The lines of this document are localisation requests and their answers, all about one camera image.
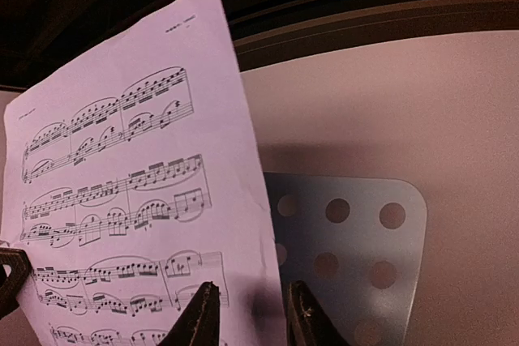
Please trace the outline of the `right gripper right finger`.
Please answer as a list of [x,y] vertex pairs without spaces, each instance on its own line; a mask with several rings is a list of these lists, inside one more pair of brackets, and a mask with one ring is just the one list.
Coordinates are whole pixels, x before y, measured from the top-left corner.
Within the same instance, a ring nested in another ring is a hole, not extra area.
[[290,283],[286,299],[286,315],[288,345],[349,345],[304,281]]

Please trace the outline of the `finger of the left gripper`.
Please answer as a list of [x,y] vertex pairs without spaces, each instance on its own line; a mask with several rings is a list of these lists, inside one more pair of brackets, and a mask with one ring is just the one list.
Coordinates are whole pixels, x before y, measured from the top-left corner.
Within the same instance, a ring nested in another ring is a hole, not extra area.
[[1,248],[1,318],[19,307],[16,297],[31,270],[32,265],[24,250]]

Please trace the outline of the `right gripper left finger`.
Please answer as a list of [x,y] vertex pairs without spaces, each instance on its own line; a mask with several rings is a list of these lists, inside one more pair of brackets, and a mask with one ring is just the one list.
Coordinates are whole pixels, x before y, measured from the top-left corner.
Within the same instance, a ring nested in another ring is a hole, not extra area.
[[159,346],[215,346],[220,343],[220,292],[203,282]]

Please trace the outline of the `purple sheet music page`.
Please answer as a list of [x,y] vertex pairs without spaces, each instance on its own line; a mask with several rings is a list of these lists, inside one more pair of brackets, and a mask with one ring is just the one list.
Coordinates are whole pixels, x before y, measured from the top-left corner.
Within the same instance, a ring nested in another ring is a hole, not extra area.
[[157,345],[205,281],[220,345],[283,345],[275,237],[221,0],[176,0],[5,109],[1,238],[43,345]]

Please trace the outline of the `grey folding music stand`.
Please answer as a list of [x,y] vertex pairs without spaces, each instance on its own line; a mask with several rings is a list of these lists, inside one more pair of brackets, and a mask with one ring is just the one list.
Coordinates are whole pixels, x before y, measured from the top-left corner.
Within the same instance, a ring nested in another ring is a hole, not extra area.
[[395,179],[266,173],[281,283],[305,282],[352,345],[402,345],[427,205]]

